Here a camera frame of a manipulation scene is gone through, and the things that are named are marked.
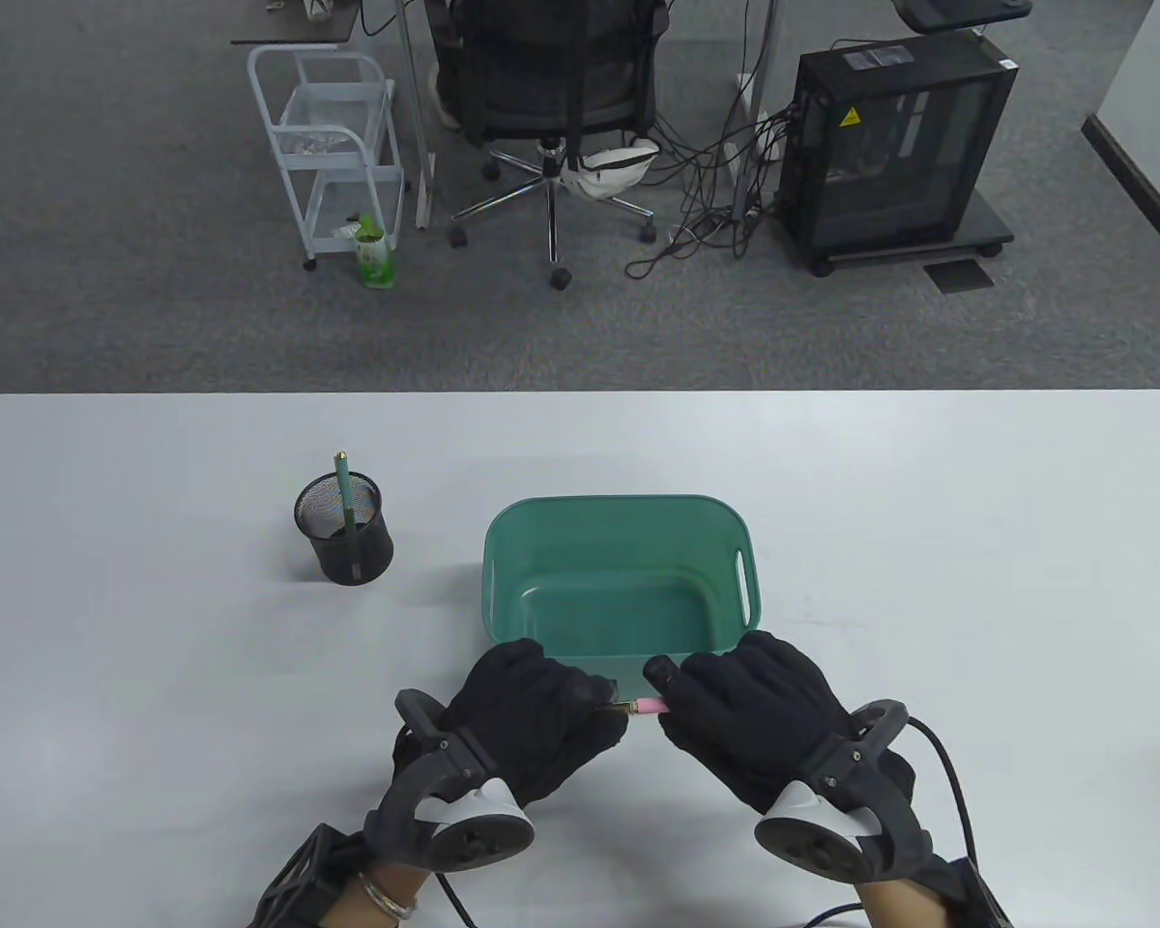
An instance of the green pencil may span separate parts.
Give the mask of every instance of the green pencil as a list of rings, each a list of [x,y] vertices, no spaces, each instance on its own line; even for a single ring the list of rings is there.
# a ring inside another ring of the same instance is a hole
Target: green pencil
[[[345,507],[345,535],[351,553],[351,579],[361,579],[361,549],[356,541],[356,513],[351,506],[351,474],[347,469],[347,452],[335,456],[335,481],[340,485],[340,505]]]

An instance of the black computer case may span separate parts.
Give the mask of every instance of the black computer case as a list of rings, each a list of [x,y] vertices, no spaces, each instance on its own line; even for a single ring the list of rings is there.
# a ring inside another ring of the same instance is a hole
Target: black computer case
[[[803,259],[955,238],[1017,71],[973,31],[803,56],[775,202]]]

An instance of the desk leg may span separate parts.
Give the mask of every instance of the desk leg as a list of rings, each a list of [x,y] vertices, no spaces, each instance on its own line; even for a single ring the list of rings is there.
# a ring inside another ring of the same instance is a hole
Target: desk leg
[[[364,5],[364,21],[377,22],[378,14],[372,12],[374,0],[361,0]],[[404,87],[400,88],[400,97],[408,97],[408,114],[413,119],[413,138],[416,142],[416,160],[420,164],[420,176],[416,177],[416,229],[425,230],[429,226],[430,209],[434,205],[434,152],[429,150],[426,142],[426,124],[421,118],[421,87],[416,84],[416,61],[413,57],[412,38],[408,35],[408,15],[404,12],[404,0],[391,0],[391,6],[396,9],[396,30],[399,31],[399,48],[404,52]],[[378,56],[374,49],[374,41],[364,35],[361,22],[356,23],[354,30],[357,48],[368,53],[376,61]]]
[[[764,15],[764,35],[761,38],[761,66],[756,68],[756,75],[752,79],[751,88],[747,87],[747,75],[738,74],[735,80],[739,81],[739,87],[742,88],[742,104],[747,111],[747,132],[740,132],[734,137],[733,142],[726,142],[723,146],[727,160],[730,160],[731,173],[734,180],[734,209],[733,216],[734,222],[744,219],[747,213],[747,189],[748,184],[752,182],[752,169],[749,166],[756,164],[756,153],[761,147],[760,145],[753,145],[754,138],[757,138],[757,132],[761,129],[761,97],[764,96],[764,85],[769,81],[769,74],[774,73],[775,59],[778,57],[778,45],[782,44],[782,28],[785,24],[785,17],[778,7],[784,3],[785,0],[769,0],[769,9]],[[769,148],[769,139],[766,138],[766,148]],[[747,154],[749,158],[739,158],[734,152],[747,147]],[[766,151],[764,158],[770,159],[775,152]]]
[[[408,110],[413,114],[413,136],[416,137],[416,159],[420,162],[420,176],[416,177],[416,229],[425,230],[429,226],[430,208],[434,205],[434,152],[426,144],[426,124],[421,119],[421,89],[416,85],[416,61],[408,35],[408,14],[404,12],[404,0],[391,0],[391,3],[394,3],[399,44],[404,49],[404,61],[407,63]]]

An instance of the black baseboard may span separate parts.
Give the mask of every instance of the black baseboard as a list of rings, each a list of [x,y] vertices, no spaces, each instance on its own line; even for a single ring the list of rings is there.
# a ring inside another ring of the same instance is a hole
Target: black baseboard
[[[1143,176],[1143,172],[1118,145],[1116,138],[1110,136],[1105,124],[1101,123],[1096,115],[1087,116],[1087,123],[1082,124],[1082,135],[1114,173],[1114,177],[1117,177],[1125,194],[1129,194],[1143,216],[1146,216],[1146,220],[1155,226],[1155,231],[1160,234],[1160,194],[1152,182]]]

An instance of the black glove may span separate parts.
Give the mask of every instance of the black glove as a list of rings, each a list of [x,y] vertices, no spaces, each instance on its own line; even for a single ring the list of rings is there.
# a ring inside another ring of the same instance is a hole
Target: black glove
[[[769,632],[748,632],[726,654],[693,654],[682,667],[652,658],[645,677],[669,706],[658,717],[669,741],[761,814],[828,734],[857,734],[820,668]],[[886,751],[879,767],[911,800],[911,764]]]
[[[523,809],[624,737],[628,716],[601,710],[614,695],[611,681],[545,658],[539,644],[522,638],[483,654],[440,728],[469,728]],[[421,744],[400,731],[396,774],[420,755]]]

